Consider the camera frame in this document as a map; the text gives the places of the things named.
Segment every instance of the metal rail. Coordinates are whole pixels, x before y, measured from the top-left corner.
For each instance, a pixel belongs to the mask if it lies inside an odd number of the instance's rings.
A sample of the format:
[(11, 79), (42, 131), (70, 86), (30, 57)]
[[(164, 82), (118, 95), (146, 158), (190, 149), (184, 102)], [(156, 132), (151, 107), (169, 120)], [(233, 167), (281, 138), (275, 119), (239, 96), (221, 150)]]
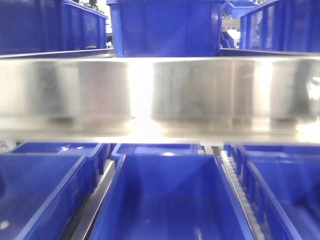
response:
[(234, 191), (234, 193), (237, 196), (237, 199), (241, 205), (242, 211), (245, 215), (245, 218), (247, 220), (247, 223), (251, 229), (251, 232), (253, 234), (253, 237), (255, 240), (266, 240), (266, 237), (264, 233), (261, 230), (261, 227), (254, 215), (253, 210), (250, 207), (250, 204), (248, 202), (247, 196), (240, 184), (240, 181), (236, 175), (236, 172), (233, 168), (233, 164), (228, 157), (227, 153), (223, 151), (223, 149), (219, 149), (219, 156), (222, 162), (223, 169), (225, 171), (225, 174), (230, 182), (230, 185)]
[(318, 56), (2, 59), (0, 86), (3, 139), (320, 142)]
[(82, 204), (61, 240), (86, 240), (89, 238), (114, 174), (115, 162), (109, 160), (94, 193)]
[(113, 48), (72, 50), (72, 51), (49, 51), (20, 54), (0, 55), (0, 59), (53, 59), (53, 58), (113, 58)]

